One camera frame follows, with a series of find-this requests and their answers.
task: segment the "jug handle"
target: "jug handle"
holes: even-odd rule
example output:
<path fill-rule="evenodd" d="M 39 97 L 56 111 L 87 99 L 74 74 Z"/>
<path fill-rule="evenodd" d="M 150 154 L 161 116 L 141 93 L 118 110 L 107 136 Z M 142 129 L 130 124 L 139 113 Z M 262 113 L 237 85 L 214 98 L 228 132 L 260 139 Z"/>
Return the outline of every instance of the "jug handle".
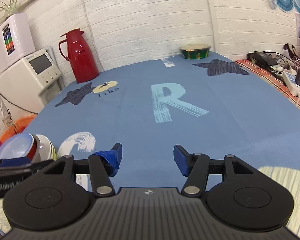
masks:
<path fill-rule="evenodd" d="M 63 40 L 63 41 L 60 41 L 59 42 L 59 50 L 60 50 L 60 53 L 62 55 L 62 57 L 64 57 L 67 61 L 69 61 L 68 57 L 66 57 L 65 55 L 63 55 L 62 51 L 61 51 L 61 47 L 60 47 L 60 44 L 63 43 L 63 42 L 66 42 L 67 40 Z"/>

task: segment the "orange striped cloth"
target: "orange striped cloth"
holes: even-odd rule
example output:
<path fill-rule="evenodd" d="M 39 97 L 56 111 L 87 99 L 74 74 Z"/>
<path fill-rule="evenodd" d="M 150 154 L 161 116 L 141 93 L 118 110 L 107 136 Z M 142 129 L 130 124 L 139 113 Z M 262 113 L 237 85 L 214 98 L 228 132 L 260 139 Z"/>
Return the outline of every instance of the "orange striped cloth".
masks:
<path fill-rule="evenodd" d="M 262 78 L 268 84 L 272 85 L 278 91 L 280 91 L 290 102 L 292 102 L 294 105 L 296 104 L 298 97 L 295 97 L 292 94 L 290 94 L 289 89 L 283 84 L 283 82 L 280 81 L 279 79 L 276 79 L 268 71 L 266 71 L 263 68 L 258 67 L 257 65 L 252 64 L 247 59 L 239 59 L 239 60 L 236 60 L 235 62 L 238 63 L 239 65 L 247 68 L 252 73 L 256 74 L 258 77 Z M 300 101 L 299 101 L 297 107 L 300 110 Z"/>

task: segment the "red thermos jug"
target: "red thermos jug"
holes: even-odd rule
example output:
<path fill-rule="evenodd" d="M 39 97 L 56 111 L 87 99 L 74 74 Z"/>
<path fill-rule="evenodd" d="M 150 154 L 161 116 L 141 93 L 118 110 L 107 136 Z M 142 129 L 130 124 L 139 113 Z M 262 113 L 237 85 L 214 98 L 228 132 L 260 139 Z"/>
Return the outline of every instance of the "red thermos jug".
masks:
<path fill-rule="evenodd" d="M 78 83 L 89 81 L 99 75 L 89 45 L 82 37 L 83 33 L 84 31 L 80 31 L 80 29 L 74 29 L 61 35 L 61 37 L 65 35 L 66 39 L 59 42 L 60 53 L 70 62 L 75 79 Z M 61 51 L 60 44 L 63 42 L 67 42 L 69 58 L 63 55 Z"/>

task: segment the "ribbed gray surface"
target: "ribbed gray surface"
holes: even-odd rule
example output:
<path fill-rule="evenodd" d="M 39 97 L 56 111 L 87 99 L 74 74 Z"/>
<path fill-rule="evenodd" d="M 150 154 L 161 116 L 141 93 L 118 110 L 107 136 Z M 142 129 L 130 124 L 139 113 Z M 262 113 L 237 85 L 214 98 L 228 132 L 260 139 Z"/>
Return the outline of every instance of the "ribbed gray surface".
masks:
<path fill-rule="evenodd" d="M 266 233 L 241 232 L 214 219 L 199 199 L 181 196 L 175 188 L 123 188 L 96 201 L 71 226 L 50 232 L 12 230 L 4 240 L 288 240 L 286 228 Z"/>

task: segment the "white power strip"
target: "white power strip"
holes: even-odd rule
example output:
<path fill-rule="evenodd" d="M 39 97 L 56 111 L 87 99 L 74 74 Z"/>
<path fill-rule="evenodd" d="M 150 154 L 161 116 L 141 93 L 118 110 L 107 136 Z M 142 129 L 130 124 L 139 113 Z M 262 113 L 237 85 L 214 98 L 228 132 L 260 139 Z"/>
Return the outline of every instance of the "white power strip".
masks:
<path fill-rule="evenodd" d="M 300 96 L 300 86 L 296 84 L 296 76 L 284 70 L 282 72 L 282 77 L 290 93 L 295 97 Z"/>

